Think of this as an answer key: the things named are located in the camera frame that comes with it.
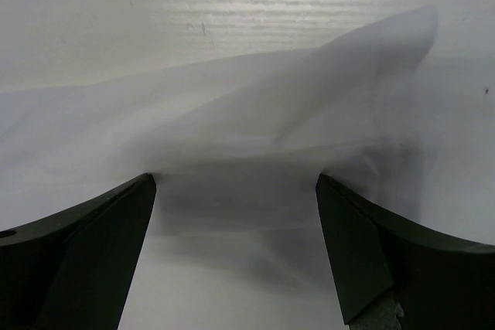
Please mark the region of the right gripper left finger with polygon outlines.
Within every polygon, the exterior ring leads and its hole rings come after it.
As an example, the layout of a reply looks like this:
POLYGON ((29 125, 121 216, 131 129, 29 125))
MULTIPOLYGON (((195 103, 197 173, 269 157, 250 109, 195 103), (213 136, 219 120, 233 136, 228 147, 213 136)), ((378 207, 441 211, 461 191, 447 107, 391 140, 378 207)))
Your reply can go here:
POLYGON ((1 232, 3 329, 116 329, 156 194, 140 175, 1 232))

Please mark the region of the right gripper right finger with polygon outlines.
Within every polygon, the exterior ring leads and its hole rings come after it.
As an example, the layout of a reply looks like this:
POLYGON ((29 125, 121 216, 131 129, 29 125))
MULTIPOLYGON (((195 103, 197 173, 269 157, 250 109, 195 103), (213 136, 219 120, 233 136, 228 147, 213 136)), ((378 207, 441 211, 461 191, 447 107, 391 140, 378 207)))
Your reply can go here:
POLYGON ((316 197, 349 328, 494 327, 493 246, 421 226, 327 175, 316 197))

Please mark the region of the white t-shirt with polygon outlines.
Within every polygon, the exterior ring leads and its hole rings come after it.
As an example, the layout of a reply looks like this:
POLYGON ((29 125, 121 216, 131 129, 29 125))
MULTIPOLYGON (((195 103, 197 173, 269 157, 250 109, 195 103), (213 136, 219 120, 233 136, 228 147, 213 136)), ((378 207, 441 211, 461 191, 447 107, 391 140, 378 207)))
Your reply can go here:
POLYGON ((434 229, 494 240, 494 67, 430 56, 431 6, 311 50, 1 96, 1 225, 143 172, 158 203, 134 329, 339 328, 326 172, 434 229))

